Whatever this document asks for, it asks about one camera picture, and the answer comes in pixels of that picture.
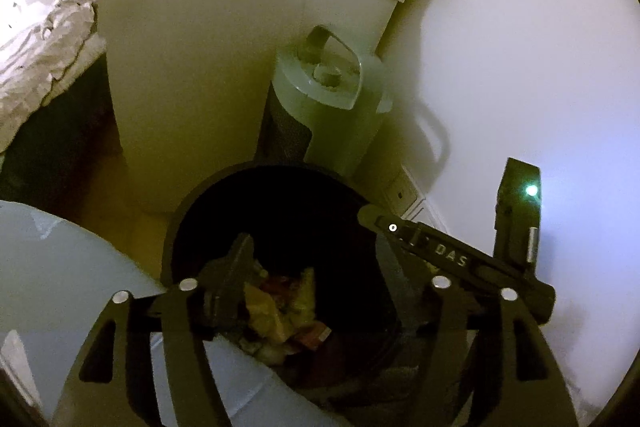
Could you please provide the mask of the green air purifier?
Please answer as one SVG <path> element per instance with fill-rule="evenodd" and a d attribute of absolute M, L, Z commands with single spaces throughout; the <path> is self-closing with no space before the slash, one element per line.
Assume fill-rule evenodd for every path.
<path fill-rule="evenodd" d="M 255 159 L 349 178 L 392 107 L 381 59 L 334 26 L 314 26 L 277 52 Z"/>

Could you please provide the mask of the round blue star rug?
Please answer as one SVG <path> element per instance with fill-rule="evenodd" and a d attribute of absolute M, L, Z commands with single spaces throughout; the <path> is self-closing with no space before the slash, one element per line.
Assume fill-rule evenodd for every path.
<path fill-rule="evenodd" d="M 136 297 L 160 284 L 105 239 L 18 202 L 1 205 L 1 332 L 17 332 L 50 421 L 93 323 L 116 291 Z M 205 346 L 235 426 L 339 426 L 272 369 L 217 337 Z"/>

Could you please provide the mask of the trash in bin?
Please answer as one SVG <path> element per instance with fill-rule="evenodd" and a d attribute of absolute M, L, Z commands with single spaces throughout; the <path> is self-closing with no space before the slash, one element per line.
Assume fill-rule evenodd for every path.
<path fill-rule="evenodd" d="M 267 366 L 317 350 L 331 335 L 317 319 L 314 269 L 269 271 L 254 258 L 251 239 L 243 239 L 231 258 L 216 310 L 222 335 Z"/>

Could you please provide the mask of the bed with white duvet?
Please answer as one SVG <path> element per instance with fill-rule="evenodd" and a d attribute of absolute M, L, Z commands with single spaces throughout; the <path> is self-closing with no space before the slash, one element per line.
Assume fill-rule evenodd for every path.
<path fill-rule="evenodd" d="M 99 0 L 54 0 L 1 43 L 1 150 L 38 109 L 70 90 L 106 51 Z"/>

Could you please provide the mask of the black round trash bin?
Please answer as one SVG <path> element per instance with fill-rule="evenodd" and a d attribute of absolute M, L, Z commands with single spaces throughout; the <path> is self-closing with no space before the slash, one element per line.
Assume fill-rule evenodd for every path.
<path fill-rule="evenodd" d="M 396 254 L 360 225 L 366 200 L 337 174 L 308 164 L 242 164 L 218 172 L 172 217 L 160 279 L 198 277 L 244 235 L 267 270 L 316 274 L 317 319 L 331 335 L 314 351 L 267 366 L 340 426 L 409 426 L 425 349 L 422 327 L 402 324 L 385 278 L 394 271 L 422 296 L 437 269 Z"/>

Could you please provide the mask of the white dresser cabinet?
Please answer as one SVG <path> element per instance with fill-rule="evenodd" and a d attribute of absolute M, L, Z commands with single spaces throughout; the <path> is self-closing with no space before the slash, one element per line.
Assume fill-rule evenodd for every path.
<path fill-rule="evenodd" d="M 367 49 L 405 0 L 99 0 L 108 80 L 134 196 L 174 211 L 255 154 L 277 50 L 329 24 Z"/>

